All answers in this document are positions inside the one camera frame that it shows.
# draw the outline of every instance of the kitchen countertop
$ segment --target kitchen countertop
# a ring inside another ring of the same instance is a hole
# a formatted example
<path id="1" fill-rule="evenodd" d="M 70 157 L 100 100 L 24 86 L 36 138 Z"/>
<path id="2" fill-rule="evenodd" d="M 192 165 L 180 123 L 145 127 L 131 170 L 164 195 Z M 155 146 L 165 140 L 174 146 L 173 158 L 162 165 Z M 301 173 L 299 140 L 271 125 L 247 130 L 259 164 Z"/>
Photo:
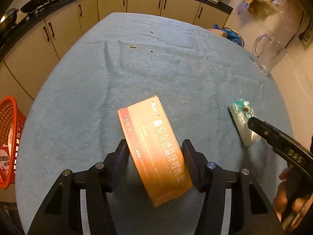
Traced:
<path id="1" fill-rule="evenodd" d="M 6 42 L 0 47 L 0 60 L 4 58 L 7 52 L 14 46 L 14 44 L 25 34 L 29 31 L 33 26 L 43 20 L 45 17 L 50 15 L 51 13 L 57 11 L 58 9 L 62 8 L 63 6 L 70 4 L 76 0 L 53 0 L 49 3 L 49 6 L 46 7 L 43 11 L 39 12 L 37 15 L 30 17 L 29 20 L 22 20 L 19 22 L 10 33 L 9 37 L 7 38 Z M 224 11 L 227 14 L 231 14 L 233 8 L 229 5 L 219 2 L 217 4 L 212 3 L 208 0 L 197 0 L 203 3 L 206 3 L 210 6 L 213 6 L 221 11 Z"/>
<path id="2" fill-rule="evenodd" d="M 223 169 L 249 169 L 273 200 L 287 162 L 262 139 L 243 148 L 228 112 L 231 102 L 246 98 L 259 119 L 292 136 L 271 75 L 258 71 L 247 50 L 199 26 L 159 16 L 112 13 L 64 55 L 27 117 L 15 180 L 26 234 L 64 169 L 87 170 L 115 151 L 124 138 L 117 110 L 154 95 L 160 98 L 179 144 L 189 138 L 197 151 Z M 107 198 L 118 235 L 192 235 L 204 194 L 191 188 L 155 208 L 130 157 L 125 176 Z M 90 234 L 84 199 L 84 234 Z M 225 206 L 227 220 L 229 191 Z"/>

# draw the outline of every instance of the orange box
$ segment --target orange box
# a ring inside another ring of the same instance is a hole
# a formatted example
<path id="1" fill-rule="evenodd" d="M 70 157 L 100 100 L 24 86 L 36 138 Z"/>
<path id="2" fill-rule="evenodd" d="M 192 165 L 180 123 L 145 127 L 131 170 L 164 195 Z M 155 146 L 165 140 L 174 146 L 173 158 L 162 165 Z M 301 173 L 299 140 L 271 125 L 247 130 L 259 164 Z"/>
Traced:
<path id="1" fill-rule="evenodd" d="M 157 96 L 118 110 L 143 185 L 154 204 L 176 199 L 192 187 L 184 158 Z"/>

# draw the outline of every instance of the glass pitcher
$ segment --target glass pitcher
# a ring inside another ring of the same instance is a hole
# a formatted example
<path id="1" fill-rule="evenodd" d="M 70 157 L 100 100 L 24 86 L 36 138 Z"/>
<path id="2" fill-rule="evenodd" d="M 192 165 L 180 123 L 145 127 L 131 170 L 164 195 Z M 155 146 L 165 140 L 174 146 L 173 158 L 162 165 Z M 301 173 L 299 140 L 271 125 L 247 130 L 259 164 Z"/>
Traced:
<path id="1" fill-rule="evenodd" d="M 260 53 L 257 53 L 257 45 L 263 38 L 267 38 L 268 42 L 263 50 Z M 287 50 L 281 45 L 281 43 L 268 33 L 261 34 L 253 43 L 253 54 L 257 56 L 254 63 L 259 71 L 265 76 L 271 72 L 286 53 Z"/>

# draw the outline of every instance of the metal screw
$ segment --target metal screw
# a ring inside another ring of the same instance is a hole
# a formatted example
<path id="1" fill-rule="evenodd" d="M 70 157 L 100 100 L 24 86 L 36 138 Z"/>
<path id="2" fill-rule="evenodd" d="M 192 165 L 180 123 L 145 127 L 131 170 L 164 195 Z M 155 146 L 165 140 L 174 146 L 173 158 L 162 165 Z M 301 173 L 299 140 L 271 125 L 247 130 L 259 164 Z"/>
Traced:
<path id="1" fill-rule="evenodd" d="M 241 172 L 244 175 L 249 175 L 249 173 L 250 173 L 250 171 L 248 169 L 242 169 Z"/>
<path id="2" fill-rule="evenodd" d="M 96 164 L 96 169 L 102 169 L 104 167 L 103 163 L 97 163 Z"/>
<path id="3" fill-rule="evenodd" d="M 62 171 L 62 175 L 63 175 L 63 176 L 67 176 L 67 175 L 69 175 L 70 173 L 71 173 L 71 170 L 70 170 L 70 169 L 65 169 L 65 170 Z"/>
<path id="4" fill-rule="evenodd" d="M 207 167 L 208 167 L 209 169 L 214 169 L 214 168 L 216 167 L 216 164 L 213 163 L 213 162 L 209 162 L 209 163 L 207 163 Z"/>

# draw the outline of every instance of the black countertop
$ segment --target black countertop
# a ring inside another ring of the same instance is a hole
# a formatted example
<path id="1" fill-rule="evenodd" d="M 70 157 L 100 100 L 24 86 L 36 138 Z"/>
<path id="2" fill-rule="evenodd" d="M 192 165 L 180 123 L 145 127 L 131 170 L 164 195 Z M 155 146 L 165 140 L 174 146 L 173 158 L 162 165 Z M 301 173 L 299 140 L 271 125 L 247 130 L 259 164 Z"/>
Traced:
<path id="1" fill-rule="evenodd" d="M 58 9 L 66 6 L 76 0 L 53 0 L 48 5 L 45 6 L 45 9 L 39 12 L 37 15 L 32 15 L 29 19 L 24 18 L 21 20 L 10 32 L 8 38 L 0 47 L 0 60 L 4 58 L 7 52 L 14 46 L 14 44 L 32 27 L 34 27 L 37 23 L 43 20 L 45 17 L 50 15 L 51 13 L 57 11 Z M 212 3 L 208 0 L 197 0 L 202 3 L 206 3 L 214 8 L 217 8 L 227 14 L 231 14 L 233 8 L 229 5 L 219 2 L 218 4 Z"/>

